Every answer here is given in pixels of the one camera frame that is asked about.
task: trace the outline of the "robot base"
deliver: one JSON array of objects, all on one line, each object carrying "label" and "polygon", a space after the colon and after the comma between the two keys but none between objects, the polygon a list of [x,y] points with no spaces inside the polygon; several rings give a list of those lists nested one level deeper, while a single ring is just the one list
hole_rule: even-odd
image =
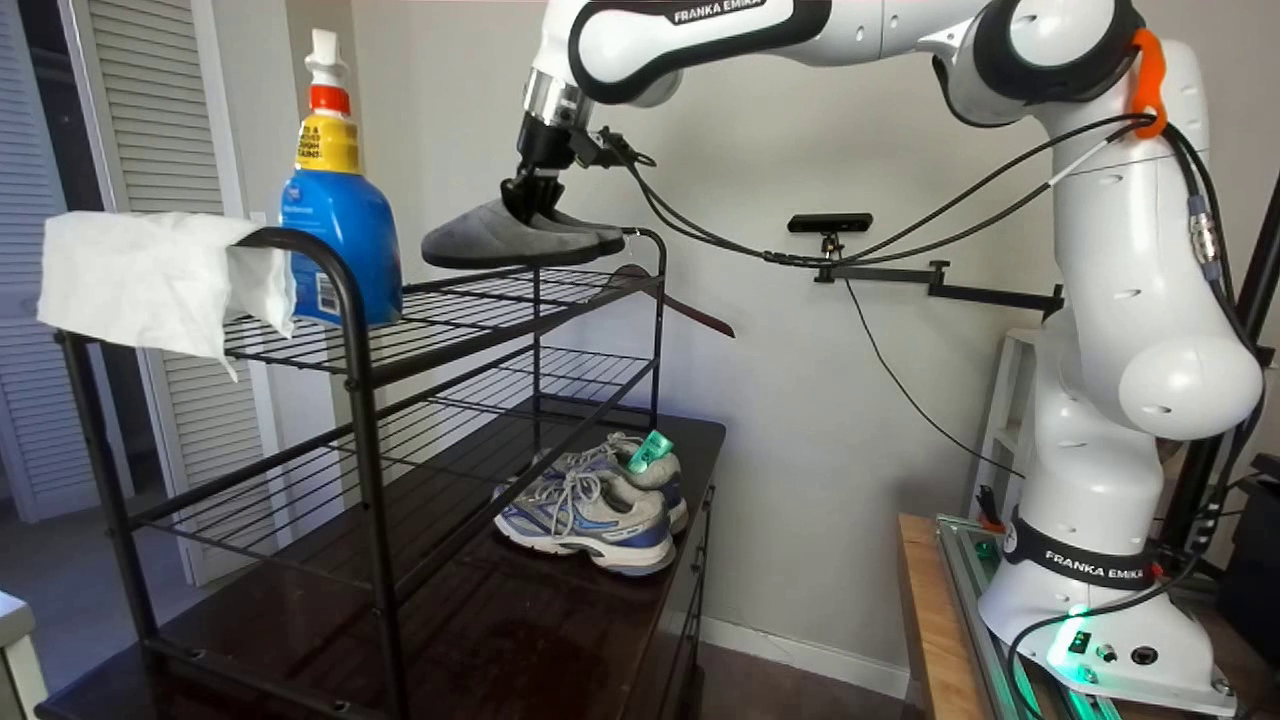
[{"label": "robot base", "polygon": [[[981,595],[981,622],[1012,643],[1036,622],[1080,608],[1080,595],[1091,595],[1091,605],[1124,602],[1124,594],[1109,594],[1101,602],[1101,589],[1053,575],[1036,566],[1002,566],[998,579]],[[1154,595],[1109,615],[1049,623],[1024,635],[1021,658],[1073,692],[1200,716],[1236,716],[1236,695],[1213,667],[1203,627],[1172,608],[1167,595]]]}]

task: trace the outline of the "white cloth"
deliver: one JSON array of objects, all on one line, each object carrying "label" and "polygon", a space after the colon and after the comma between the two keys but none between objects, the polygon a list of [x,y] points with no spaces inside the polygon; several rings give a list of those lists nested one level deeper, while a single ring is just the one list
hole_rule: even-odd
[{"label": "white cloth", "polygon": [[291,336],[288,251],[234,247],[258,231],[227,218],[68,212],[46,219],[41,324],[126,349],[226,359],[226,320]]}]

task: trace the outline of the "shelf leg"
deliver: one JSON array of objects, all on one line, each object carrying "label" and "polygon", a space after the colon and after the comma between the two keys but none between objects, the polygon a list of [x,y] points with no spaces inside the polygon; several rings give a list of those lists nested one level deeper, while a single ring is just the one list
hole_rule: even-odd
[{"label": "shelf leg", "polygon": [[375,450],[375,410],[370,388],[353,388],[357,463],[365,493],[370,555],[372,555],[372,613],[386,639],[386,707],[392,720],[409,720],[409,683],[400,652],[400,595],[387,540],[386,468]]},{"label": "shelf leg", "polygon": [[654,304],[654,370],[649,370],[649,429],[657,429],[659,417],[659,392],[664,392],[664,320],[669,320],[669,243],[649,231],[657,247],[657,304]]},{"label": "shelf leg", "polygon": [[107,540],[112,540],[112,555],[115,555],[115,571],[126,579],[126,602],[129,602],[129,615],[140,639],[156,639],[156,608],[149,595],[149,575],[133,540],[133,521],[129,521],[129,503],[122,493],[122,475],[112,463],[112,445],[107,445],[107,429],[106,429],[106,406],[98,395],[98,382],[91,382],[91,359],[88,359],[88,339],[85,336],[60,336],[64,344],[64,364],[68,364],[68,382],[74,382],[74,395],[75,395],[75,412],[80,412],[80,432],[85,432],[85,450],[88,450],[88,463],[91,463],[91,484],[107,521]]},{"label": "shelf leg", "polygon": [[544,450],[544,271],[533,269],[533,458]]}]

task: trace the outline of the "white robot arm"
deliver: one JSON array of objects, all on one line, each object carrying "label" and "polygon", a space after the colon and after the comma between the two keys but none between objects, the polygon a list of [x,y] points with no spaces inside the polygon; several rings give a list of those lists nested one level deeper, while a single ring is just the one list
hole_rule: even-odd
[{"label": "white robot arm", "polygon": [[[1127,112],[1140,30],[1133,0],[552,0],[503,204],[525,219],[552,212],[591,103],[659,103],[693,65],[931,52],[958,120],[1036,118],[1060,138]],[[1176,90],[1167,120],[1210,150],[1200,70],[1179,45],[1167,45],[1164,90]],[[1259,364],[1194,251],[1176,152],[1073,140],[1056,169],[1073,169],[1053,191],[1068,311],[1036,352],[1030,487],[981,602],[1002,639],[1154,589],[1158,438],[1228,432],[1259,401]],[[1233,712],[1200,623],[1167,595],[1032,633],[1021,652],[1095,695]]]}]

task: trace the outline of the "blue bottle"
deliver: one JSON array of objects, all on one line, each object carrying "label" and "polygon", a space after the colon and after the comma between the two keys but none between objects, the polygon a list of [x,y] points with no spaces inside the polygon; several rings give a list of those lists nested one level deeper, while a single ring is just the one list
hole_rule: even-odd
[{"label": "blue bottle", "polygon": [[[336,32],[312,32],[312,112],[299,124],[297,173],[282,191],[282,224],[325,240],[353,271],[370,328],[400,318],[400,251],[392,204],[360,177],[349,90],[336,80]],[[291,258],[297,318],[336,324],[332,280]]]}]

